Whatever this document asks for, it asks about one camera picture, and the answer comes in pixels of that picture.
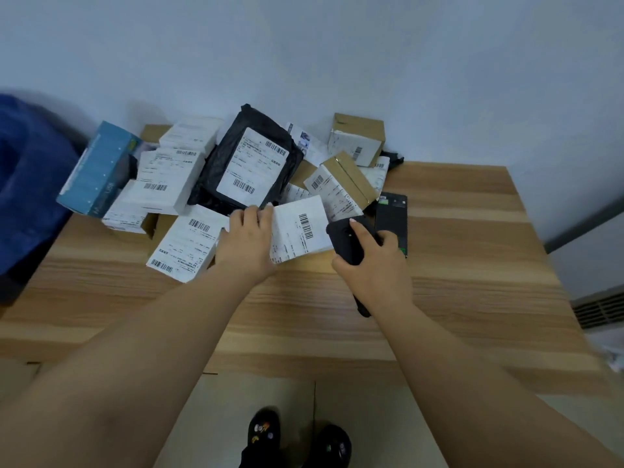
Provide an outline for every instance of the blue fabric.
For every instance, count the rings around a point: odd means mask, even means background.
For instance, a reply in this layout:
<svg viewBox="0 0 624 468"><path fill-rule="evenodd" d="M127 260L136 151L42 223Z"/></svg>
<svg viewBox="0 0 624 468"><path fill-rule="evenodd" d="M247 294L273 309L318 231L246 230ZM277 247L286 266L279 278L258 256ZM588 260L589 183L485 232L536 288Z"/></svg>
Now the blue fabric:
<svg viewBox="0 0 624 468"><path fill-rule="evenodd" d="M47 120L0 95L0 275L52 237L69 214L56 196L77 160Z"/></svg>

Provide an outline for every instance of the floor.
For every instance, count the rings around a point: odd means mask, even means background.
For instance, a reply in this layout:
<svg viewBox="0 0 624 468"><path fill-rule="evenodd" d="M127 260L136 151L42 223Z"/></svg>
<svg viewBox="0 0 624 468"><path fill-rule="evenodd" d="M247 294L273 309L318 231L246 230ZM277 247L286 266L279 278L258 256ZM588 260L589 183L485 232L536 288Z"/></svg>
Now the floor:
<svg viewBox="0 0 624 468"><path fill-rule="evenodd" d="M0 359L0 400L18 394L49 368ZM621 381L613 380L619 389L624 388ZM619 399L542 398L624 459L624 406ZM313 419L317 426L331 421L346 430L353 443L352 467L446 466L406 387L230 373L200 378L156 467L237 467L249 420L264 406L279 410L282 445L291 466L304 461Z"/></svg>

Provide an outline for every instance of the foot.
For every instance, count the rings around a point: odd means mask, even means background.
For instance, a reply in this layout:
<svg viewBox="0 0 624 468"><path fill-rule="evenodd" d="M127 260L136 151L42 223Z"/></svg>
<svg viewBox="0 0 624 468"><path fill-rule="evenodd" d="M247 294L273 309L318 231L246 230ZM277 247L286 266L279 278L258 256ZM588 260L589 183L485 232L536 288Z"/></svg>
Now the foot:
<svg viewBox="0 0 624 468"><path fill-rule="evenodd" d="M351 441L337 425L328 425L316 437L306 465L347 468L351 460Z"/></svg>
<svg viewBox="0 0 624 468"><path fill-rule="evenodd" d="M247 446L279 450L281 429L280 418L272 409L260 409L249 423Z"/></svg>

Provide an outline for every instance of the blue box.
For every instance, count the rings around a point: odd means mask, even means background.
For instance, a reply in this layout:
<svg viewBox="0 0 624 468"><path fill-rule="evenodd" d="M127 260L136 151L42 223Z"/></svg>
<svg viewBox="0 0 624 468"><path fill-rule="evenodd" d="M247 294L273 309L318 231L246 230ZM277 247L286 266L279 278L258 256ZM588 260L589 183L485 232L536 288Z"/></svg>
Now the blue box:
<svg viewBox="0 0 624 468"><path fill-rule="evenodd" d="M76 213L102 218L136 166L133 152L141 139L111 125L100 124L56 201Z"/></svg>

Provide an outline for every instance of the wooden table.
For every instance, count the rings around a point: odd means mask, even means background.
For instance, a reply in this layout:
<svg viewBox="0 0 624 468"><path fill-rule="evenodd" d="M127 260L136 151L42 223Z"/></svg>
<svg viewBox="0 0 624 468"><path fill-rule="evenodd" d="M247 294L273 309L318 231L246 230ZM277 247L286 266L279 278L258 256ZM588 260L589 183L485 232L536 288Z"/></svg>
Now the wooden table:
<svg viewBox="0 0 624 468"><path fill-rule="evenodd" d="M505 168L405 163L388 174L385 189L409 197L408 265L424 312L533 391L605 393ZM126 235L74 215L0 320L0 356L63 358L180 285L145 267L144 237ZM289 261L256 287L207 371L404 383L377 324L357 313L331 259L330 252Z"/></svg>

